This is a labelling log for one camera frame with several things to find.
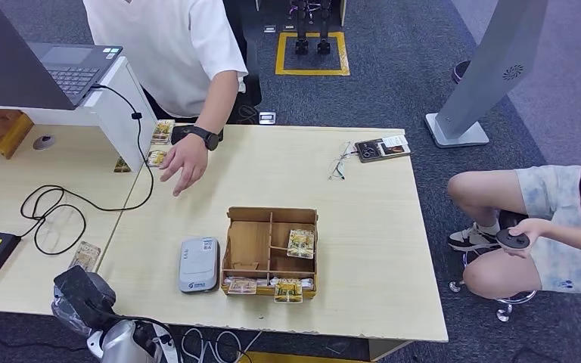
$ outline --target touchpad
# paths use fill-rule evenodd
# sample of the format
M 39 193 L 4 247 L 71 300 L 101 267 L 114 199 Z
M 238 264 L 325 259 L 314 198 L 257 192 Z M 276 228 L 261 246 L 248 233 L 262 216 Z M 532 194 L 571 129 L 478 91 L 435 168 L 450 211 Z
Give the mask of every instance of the touchpad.
M 43 63 L 80 64 L 92 48 L 52 47 L 42 58 Z

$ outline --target knee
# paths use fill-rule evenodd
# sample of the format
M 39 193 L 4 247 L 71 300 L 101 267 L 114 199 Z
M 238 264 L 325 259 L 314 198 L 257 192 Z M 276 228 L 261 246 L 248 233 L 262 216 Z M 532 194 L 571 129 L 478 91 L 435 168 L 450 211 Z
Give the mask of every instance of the knee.
M 471 189 L 475 187 L 471 183 L 471 172 L 461 172 L 449 179 L 446 187 L 451 199 L 455 202 L 466 201 L 471 196 Z
M 489 266 L 482 263 L 470 263 L 464 269 L 464 283 L 468 289 L 485 299 L 500 299 L 506 296 L 502 279 Z

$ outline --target denim shorts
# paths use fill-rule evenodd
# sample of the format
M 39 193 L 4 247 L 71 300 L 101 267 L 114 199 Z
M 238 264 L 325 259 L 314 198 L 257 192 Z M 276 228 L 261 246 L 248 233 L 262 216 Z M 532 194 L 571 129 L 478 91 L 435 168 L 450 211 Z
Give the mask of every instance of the denim shorts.
M 515 172 L 529 217 L 581 227 L 581 166 L 540 166 Z M 540 237 L 530 254 L 543 290 L 581 293 L 581 250 Z

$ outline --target black cable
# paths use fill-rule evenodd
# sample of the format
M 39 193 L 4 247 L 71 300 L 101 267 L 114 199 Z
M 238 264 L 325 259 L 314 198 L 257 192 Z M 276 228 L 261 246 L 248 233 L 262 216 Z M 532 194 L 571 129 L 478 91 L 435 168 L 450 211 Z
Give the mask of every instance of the black cable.
M 85 302 L 85 304 L 87 306 L 89 306 L 91 309 L 94 309 L 96 312 L 98 312 L 99 314 L 103 315 L 103 316 L 107 316 L 108 318 L 113 318 L 113 319 L 120 319 L 120 320 L 136 320 L 136 321 L 145 321 L 148 323 L 152 323 L 152 324 L 156 324 L 159 325 L 160 327 L 162 327 L 169 335 L 170 335 L 170 339 L 172 340 L 172 344 L 175 346 L 175 351 L 177 351 L 177 359 L 179 360 L 179 362 L 183 363 L 183 356 L 184 356 L 184 352 L 182 351 L 182 347 L 180 344 L 177 344 L 176 340 L 175 340 L 175 334 L 172 333 L 172 330 L 170 330 L 170 327 L 168 327 L 167 325 L 165 325 L 164 323 L 162 323 L 161 321 L 157 321 L 154 320 L 153 318 L 144 318 L 141 316 L 128 316 L 128 315 L 118 315 L 118 314 L 114 314 L 111 312 L 106 312 L 104 310 L 101 310 L 100 308 L 98 308 L 95 304 L 93 304 L 92 302 Z M 218 340 L 211 340 L 211 339 L 207 339 L 204 337 L 196 337 L 197 339 L 202 339 L 202 340 L 206 340 L 209 342 L 213 342 L 213 343 L 218 343 L 218 344 L 222 344 L 223 346 L 230 346 L 231 348 L 237 348 L 237 346 L 234 346 L 232 344 L 227 344 L 227 343 L 223 343 L 220 342 Z M 250 356 L 244 352 L 243 350 L 237 349 L 242 355 L 246 356 L 246 358 L 248 358 L 248 361 L 250 361 L 250 363 L 253 363 L 253 359 L 250 358 Z
M 240 119 L 237 120 L 237 123 L 243 124 L 245 121 L 250 122 L 251 125 L 257 125 L 259 120 L 257 119 L 257 115 L 259 115 L 259 111 L 248 104 L 242 104 L 238 109 L 237 113 L 239 114 Z
M 107 316 L 108 318 L 113 318 L 113 319 L 120 319 L 120 320 L 136 320 L 136 321 L 145 321 L 148 323 L 152 323 L 152 324 L 156 324 L 159 325 L 160 327 L 162 327 L 166 332 L 168 332 L 168 334 L 170 335 L 170 338 L 172 339 L 172 344 L 175 346 L 175 351 L 177 351 L 177 362 L 178 363 L 183 363 L 183 356 L 184 356 L 184 352 L 182 352 L 182 348 L 181 346 L 179 346 L 177 344 L 177 342 L 175 341 L 175 336 L 172 334 L 172 330 L 170 330 L 170 327 L 168 327 L 168 325 L 165 325 L 164 323 L 162 323 L 161 321 L 157 321 L 154 320 L 152 318 L 144 318 L 141 316 L 125 316 L 125 315 L 117 315 L 117 314 L 113 314 L 111 312 L 106 312 L 100 308 L 98 308 L 95 304 L 93 304 L 90 301 L 86 301 L 85 304 L 87 306 L 89 306 L 91 309 L 94 309 L 96 312 L 98 312 L 99 314 L 103 315 L 103 316 Z
M 0 345 L 4 346 L 5 348 L 11 348 L 11 349 L 27 348 L 27 347 L 31 347 L 31 346 L 42 346 L 45 348 L 63 349 L 63 350 L 67 350 L 68 352 L 81 352 L 82 350 L 88 350 L 88 347 L 86 347 L 86 346 L 84 346 L 82 348 L 70 348 L 69 346 L 56 346 L 56 345 L 50 344 L 50 343 L 12 344 L 12 343 L 7 343 L 3 340 L 0 340 Z
M 36 221 L 36 223 L 26 233 L 24 233 L 18 237 L 23 238 L 23 237 L 27 236 L 31 231 L 35 231 L 34 232 L 34 245 L 35 245 L 36 249 L 39 250 L 39 252 L 41 252 L 45 255 L 55 256 L 55 255 L 60 255 L 62 253 L 65 253 L 66 251 L 68 251 L 69 249 L 74 247 L 79 242 L 79 239 L 81 239 L 81 237 L 85 233 L 85 228 L 87 226 L 87 222 L 85 221 L 85 216 L 83 215 L 83 212 L 81 212 L 81 210 L 79 208 L 77 208 L 76 206 L 74 206 L 72 204 L 68 204 L 68 203 L 59 204 L 66 194 L 77 197 L 80 200 L 85 201 L 86 203 L 90 204 L 91 206 L 93 206 L 94 208 L 96 208 L 102 212 L 125 212 L 127 210 L 137 209 L 137 208 L 143 206 L 144 204 L 146 204 L 146 202 L 148 202 L 148 200 L 152 196 L 152 192 L 154 189 L 154 175 L 152 173 L 152 169 L 148 166 L 148 161 L 146 160 L 146 156 L 144 154 L 144 151 L 141 149 L 141 113 L 137 112 L 137 110 L 135 109 L 134 106 L 132 106 L 130 101 L 128 101 L 127 98 L 123 97 L 123 95 L 121 95 L 115 89 L 108 87 L 106 85 L 97 85 L 97 84 L 93 85 L 92 88 L 94 88 L 94 89 L 105 88 L 105 89 L 112 91 L 117 96 L 122 98 L 128 104 L 128 106 L 130 106 L 130 108 L 132 109 L 131 117 L 132 117 L 132 119 L 136 119 L 137 123 L 138 123 L 137 148 L 139 149 L 139 153 L 141 154 L 141 158 L 143 159 L 144 165 L 146 165 L 146 168 L 148 168 L 148 172 L 150 173 L 150 177 L 151 177 L 150 190 L 148 191 L 148 195 L 146 196 L 146 198 L 141 203 L 137 204 L 136 206 L 129 206 L 129 207 L 124 207 L 124 208 L 103 208 L 103 207 L 98 206 L 97 204 L 94 204 L 88 198 L 83 197 L 83 196 L 81 196 L 73 191 L 70 191 L 70 190 L 68 190 L 60 185 L 42 185 L 42 186 L 38 187 L 32 193 L 30 193 L 30 195 L 27 196 L 27 198 L 21 204 L 21 208 L 19 210 L 19 213 L 21 214 L 22 217 L 24 217 L 25 219 L 30 219 L 30 220 Z M 60 192 L 59 198 L 46 211 L 44 211 L 40 215 L 37 215 L 37 209 L 39 207 L 39 202 L 41 201 L 41 199 L 46 194 L 57 192 L 57 191 Z M 34 207 L 33 207 L 32 214 L 30 214 L 29 216 L 26 215 L 26 213 L 23 210 L 25 209 L 26 205 L 30 202 L 30 200 L 39 192 L 41 192 L 41 194 L 34 201 Z M 71 245 L 64 248 L 63 250 L 60 250 L 59 252 L 48 252 L 48 251 L 43 250 L 39 246 L 39 242 L 37 240 L 37 237 L 39 235 L 39 230 L 41 229 L 41 226 L 43 226 L 43 224 L 48 220 L 48 217 L 55 210 L 57 210 L 59 208 L 72 208 L 72 209 L 76 210 L 78 212 L 79 216 L 81 217 L 83 227 L 81 228 L 81 232 L 79 233 L 79 236 L 75 239 L 74 242 L 71 243 Z
M 513 358 L 511 359 L 511 363 L 516 363 L 517 360 L 520 358 L 520 356 L 523 353 L 530 353 L 530 354 L 535 354 L 537 356 L 539 356 L 540 358 L 544 358 L 548 361 L 553 361 L 554 363 L 561 363 L 560 361 L 558 361 L 556 358 L 550 357 L 546 354 L 542 354 L 539 352 L 536 352 L 535 350 L 527 347 L 527 346 L 523 346 L 522 348 L 520 348 L 517 352 L 515 352 L 515 355 L 513 356 Z

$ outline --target white kiosk stand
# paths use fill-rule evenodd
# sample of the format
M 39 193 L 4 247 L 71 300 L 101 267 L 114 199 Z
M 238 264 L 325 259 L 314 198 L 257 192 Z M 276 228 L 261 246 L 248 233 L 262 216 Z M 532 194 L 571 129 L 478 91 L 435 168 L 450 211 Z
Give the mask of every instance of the white kiosk stand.
M 157 119 L 126 57 L 119 56 L 99 84 L 114 88 L 141 113 L 139 140 L 144 154 L 148 154 Z M 137 148 L 137 120 L 130 117 L 132 109 L 110 90 L 102 88 L 91 91 L 83 102 L 71 111 L 25 107 L 0 106 L 0 108 L 21 110 L 37 125 L 98 126 L 133 172 L 138 172 L 144 163 Z
M 462 80 L 439 113 L 426 115 L 438 147 L 487 144 L 478 119 L 533 67 L 548 0 L 500 0 Z

